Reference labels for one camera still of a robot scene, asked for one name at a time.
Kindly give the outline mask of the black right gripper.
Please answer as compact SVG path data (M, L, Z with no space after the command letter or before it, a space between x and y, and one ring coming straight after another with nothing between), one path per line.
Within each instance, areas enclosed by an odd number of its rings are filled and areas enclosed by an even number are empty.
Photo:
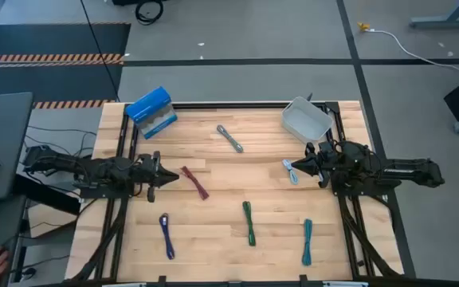
M313 143L307 143L306 156L295 161L292 166L310 176L318 175L319 187L325 188L329 184L330 172L334 167L332 160L335 157L335 151L331 142L319 143L318 147L319 150L316 151Z

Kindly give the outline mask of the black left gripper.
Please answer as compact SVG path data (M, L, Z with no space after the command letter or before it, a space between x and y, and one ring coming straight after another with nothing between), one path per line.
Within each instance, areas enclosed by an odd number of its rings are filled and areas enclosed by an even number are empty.
M139 168L137 171L137 180L139 184L139 190L143 189L143 185L148 185L147 189L147 201L155 201L155 181L157 179L157 173L160 163L160 152L154 151L152 154L139 155ZM167 170L162 164L160 164L160 173L165 175L160 178L160 186L164 186L168 183L173 183L179 179L179 175L173 171Z

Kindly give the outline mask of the black aluminium table frame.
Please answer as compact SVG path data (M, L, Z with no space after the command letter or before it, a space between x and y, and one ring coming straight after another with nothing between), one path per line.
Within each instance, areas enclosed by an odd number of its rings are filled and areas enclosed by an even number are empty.
M181 177L156 193L119 203L100 199L80 217L67 265L77 275L111 220L124 226L93 276L147 287L323 287L322 281L380 279L351 231L339 201L314 178L288 180L282 159L302 143L281 126L281 102L177 103L178 120L150 140L103 107L94 156L160 151L172 171L188 167L208 191Z

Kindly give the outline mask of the grey table leg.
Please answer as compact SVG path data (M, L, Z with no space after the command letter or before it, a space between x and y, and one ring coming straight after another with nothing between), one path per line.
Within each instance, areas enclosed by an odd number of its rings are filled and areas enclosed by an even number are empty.
M409 26L414 29L459 29L459 4L446 15L411 18Z

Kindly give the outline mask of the blue DualShock controller box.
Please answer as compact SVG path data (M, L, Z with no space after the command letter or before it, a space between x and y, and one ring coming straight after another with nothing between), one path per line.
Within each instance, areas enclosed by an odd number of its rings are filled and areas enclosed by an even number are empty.
M156 88L128 105L125 112L146 140L178 119L171 96L163 87Z

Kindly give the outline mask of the white plastic bin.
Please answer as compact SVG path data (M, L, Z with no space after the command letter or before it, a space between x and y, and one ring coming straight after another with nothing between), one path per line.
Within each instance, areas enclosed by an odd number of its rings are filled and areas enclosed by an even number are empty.
M303 97L294 98L282 111L285 130L303 143L320 140L333 125L333 119Z

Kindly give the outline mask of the black hazard-striped floor mat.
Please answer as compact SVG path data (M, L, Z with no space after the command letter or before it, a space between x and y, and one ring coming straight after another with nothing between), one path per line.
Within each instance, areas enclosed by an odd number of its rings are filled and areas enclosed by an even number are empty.
M115 102L130 26L1 24L0 94L31 92L37 109Z

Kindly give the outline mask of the dark grey desk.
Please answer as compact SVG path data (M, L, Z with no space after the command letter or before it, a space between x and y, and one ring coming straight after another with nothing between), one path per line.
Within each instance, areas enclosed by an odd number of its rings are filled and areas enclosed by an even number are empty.
M31 92L0 95L0 246L14 263L26 197L13 193L14 179L33 104Z

